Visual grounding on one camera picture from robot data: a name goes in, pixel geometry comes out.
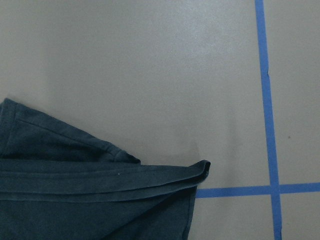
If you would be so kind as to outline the black graphic t-shirt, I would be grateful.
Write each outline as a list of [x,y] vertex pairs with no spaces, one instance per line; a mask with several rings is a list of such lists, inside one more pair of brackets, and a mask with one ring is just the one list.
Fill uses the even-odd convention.
[[143,165],[110,142],[6,98],[3,240],[186,240],[210,162]]

